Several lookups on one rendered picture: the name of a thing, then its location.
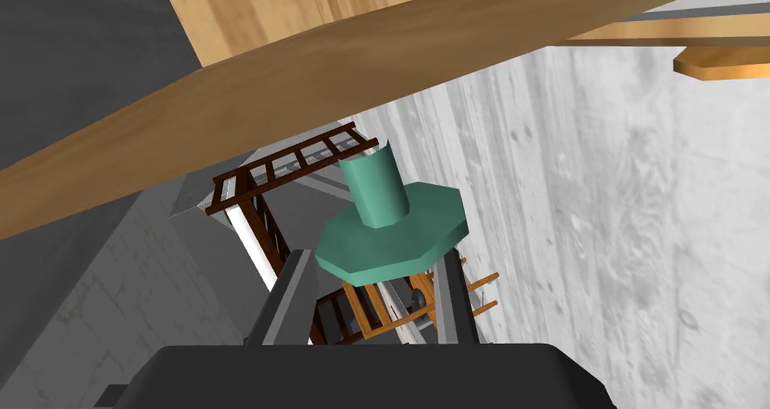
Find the orange wooden chair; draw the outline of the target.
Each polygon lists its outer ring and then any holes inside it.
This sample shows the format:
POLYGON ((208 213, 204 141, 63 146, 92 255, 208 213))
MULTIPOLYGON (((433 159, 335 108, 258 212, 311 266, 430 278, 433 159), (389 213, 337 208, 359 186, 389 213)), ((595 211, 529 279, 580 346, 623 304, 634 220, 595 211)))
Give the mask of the orange wooden chair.
POLYGON ((406 283, 411 289, 418 289, 426 297, 426 304, 418 308, 408 307, 399 298, 390 281, 355 287, 342 283, 342 289, 359 326, 359 331, 344 342, 357 338, 370 340, 392 330, 396 331, 402 344, 425 344, 422 328, 438 327, 437 306, 441 297, 436 292, 435 272, 410 275, 406 283))

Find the light orange wooden furniture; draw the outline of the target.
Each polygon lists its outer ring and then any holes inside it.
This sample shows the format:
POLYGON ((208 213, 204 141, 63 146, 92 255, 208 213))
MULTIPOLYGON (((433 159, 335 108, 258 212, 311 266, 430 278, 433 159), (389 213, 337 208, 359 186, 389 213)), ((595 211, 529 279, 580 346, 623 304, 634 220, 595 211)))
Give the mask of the light orange wooden furniture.
POLYGON ((698 80, 770 77, 770 13, 614 22, 559 46, 683 47, 673 70, 698 80))

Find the wooden table with teal pedestal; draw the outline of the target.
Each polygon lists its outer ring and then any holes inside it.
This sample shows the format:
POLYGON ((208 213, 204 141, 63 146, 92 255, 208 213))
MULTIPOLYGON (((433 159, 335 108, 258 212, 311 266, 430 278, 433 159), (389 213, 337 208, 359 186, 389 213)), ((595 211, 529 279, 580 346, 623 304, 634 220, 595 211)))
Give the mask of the wooden table with teal pedestal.
POLYGON ((677 0, 413 0, 206 66, 0 171, 0 238, 677 0))

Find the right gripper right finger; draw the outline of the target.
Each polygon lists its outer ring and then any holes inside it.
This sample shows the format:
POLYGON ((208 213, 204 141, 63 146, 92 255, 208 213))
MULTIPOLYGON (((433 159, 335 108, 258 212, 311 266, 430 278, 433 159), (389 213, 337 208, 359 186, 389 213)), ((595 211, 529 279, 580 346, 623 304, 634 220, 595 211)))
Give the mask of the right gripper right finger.
POLYGON ((477 326, 459 252, 449 250, 434 267, 435 311, 439 344, 479 344, 477 326))

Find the dark brown wooden chair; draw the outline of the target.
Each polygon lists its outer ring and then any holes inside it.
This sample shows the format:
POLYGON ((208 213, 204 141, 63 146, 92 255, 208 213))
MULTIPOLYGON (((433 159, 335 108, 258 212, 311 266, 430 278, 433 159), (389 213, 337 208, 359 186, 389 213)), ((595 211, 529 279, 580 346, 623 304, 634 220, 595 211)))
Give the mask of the dark brown wooden chair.
POLYGON ((279 278, 291 250, 265 200, 266 192, 332 167, 378 147, 355 123, 313 134, 288 147, 246 162, 214 177, 214 191, 204 212, 226 214, 268 290, 279 278))

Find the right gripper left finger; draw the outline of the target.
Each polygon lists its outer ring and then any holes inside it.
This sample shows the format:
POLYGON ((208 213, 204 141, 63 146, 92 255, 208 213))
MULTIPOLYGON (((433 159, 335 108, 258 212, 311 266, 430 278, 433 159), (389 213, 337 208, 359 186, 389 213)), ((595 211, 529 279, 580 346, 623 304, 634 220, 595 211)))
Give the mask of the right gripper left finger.
POLYGON ((319 286, 317 269, 311 250, 291 252, 244 342, 246 346, 311 342, 319 286))

